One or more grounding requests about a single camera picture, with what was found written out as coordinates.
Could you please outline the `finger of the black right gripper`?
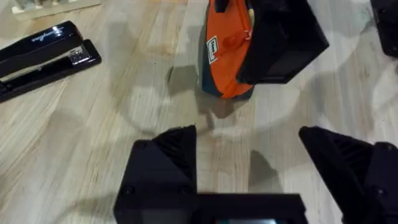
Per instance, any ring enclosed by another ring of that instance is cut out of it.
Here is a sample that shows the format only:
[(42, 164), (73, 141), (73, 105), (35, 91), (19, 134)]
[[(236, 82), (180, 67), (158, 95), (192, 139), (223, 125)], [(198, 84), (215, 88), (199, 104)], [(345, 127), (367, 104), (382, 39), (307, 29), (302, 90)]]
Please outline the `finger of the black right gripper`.
[(370, 0), (383, 52), (397, 58), (397, 0)]
[(286, 84), (329, 47), (308, 1), (257, 0), (251, 6), (254, 27), (238, 82)]

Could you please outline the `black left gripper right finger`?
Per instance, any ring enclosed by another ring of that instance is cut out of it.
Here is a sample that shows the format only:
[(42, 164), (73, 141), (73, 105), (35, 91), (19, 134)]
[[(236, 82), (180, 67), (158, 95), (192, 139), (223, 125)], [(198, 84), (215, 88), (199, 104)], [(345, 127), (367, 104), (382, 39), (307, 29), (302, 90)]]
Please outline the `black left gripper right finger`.
[(298, 135), (341, 210), (342, 223), (397, 224), (397, 147), (321, 128)]

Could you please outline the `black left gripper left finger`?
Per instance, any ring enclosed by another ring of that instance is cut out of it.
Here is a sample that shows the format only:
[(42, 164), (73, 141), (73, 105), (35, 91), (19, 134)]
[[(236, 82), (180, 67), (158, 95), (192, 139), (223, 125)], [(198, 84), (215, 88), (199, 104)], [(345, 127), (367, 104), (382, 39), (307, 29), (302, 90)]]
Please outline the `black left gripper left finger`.
[(197, 129), (168, 129), (131, 149), (113, 208), (116, 223), (188, 223), (197, 189)]

